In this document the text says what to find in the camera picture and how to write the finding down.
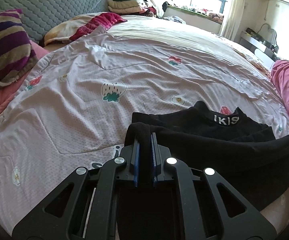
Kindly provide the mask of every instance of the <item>white blanket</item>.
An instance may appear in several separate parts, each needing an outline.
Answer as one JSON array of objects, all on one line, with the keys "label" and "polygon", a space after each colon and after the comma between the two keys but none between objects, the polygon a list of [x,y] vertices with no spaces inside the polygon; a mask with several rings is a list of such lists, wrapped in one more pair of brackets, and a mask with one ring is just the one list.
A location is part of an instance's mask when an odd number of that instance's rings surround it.
[{"label": "white blanket", "polygon": [[[98,28],[42,58],[0,115],[0,224],[11,233],[76,167],[112,158],[133,112],[167,114],[202,100],[218,112],[239,106],[277,138],[289,134],[273,85],[212,42],[193,50]],[[263,214],[280,231],[289,189]]]}]

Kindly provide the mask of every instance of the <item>triangular cutout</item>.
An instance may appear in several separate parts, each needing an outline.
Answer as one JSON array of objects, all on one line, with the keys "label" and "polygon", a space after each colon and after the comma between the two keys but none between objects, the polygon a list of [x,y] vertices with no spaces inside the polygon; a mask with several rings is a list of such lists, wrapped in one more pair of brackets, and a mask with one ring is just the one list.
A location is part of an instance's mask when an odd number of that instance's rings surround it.
[{"label": "triangular cutout", "polygon": [[217,188],[230,218],[246,211],[246,207],[223,184],[217,184]]},{"label": "triangular cutout", "polygon": [[45,212],[55,217],[62,217],[65,207],[67,206],[74,183],[70,183],[46,208]]}]

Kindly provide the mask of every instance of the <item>bed sheet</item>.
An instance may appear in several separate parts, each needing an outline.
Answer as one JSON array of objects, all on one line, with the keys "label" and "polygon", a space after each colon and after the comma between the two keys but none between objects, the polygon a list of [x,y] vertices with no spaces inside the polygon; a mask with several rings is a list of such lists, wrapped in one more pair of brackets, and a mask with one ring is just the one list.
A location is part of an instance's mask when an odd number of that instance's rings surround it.
[{"label": "bed sheet", "polygon": [[[239,106],[276,138],[289,134],[273,85],[215,35],[132,17],[46,55],[0,115],[0,224],[9,233],[76,167],[112,158],[133,112],[166,114],[202,100],[217,112]],[[107,86],[118,93],[108,96]],[[281,231],[289,189],[262,214]]]}]

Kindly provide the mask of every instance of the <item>purple striped pillow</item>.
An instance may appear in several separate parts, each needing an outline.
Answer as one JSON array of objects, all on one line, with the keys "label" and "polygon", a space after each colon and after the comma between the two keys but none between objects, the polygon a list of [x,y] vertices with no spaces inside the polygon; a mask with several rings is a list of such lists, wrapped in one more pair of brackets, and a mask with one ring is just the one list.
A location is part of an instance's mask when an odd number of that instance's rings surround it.
[{"label": "purple striped pillow", "polygon": [[21,9],[0,13],[0,88],[22,77],[38,61],[21,14]]}]

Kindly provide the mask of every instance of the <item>striped pillow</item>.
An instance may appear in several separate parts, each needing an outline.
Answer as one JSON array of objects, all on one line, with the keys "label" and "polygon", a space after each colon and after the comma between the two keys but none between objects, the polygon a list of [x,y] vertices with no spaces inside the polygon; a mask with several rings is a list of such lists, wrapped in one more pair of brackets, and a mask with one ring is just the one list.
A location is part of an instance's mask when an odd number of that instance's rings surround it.
[{"label": "striped pillow", "polygon": [[0,88],[22,77],[38,61],[21,14],[21,9],[0,13]]}]

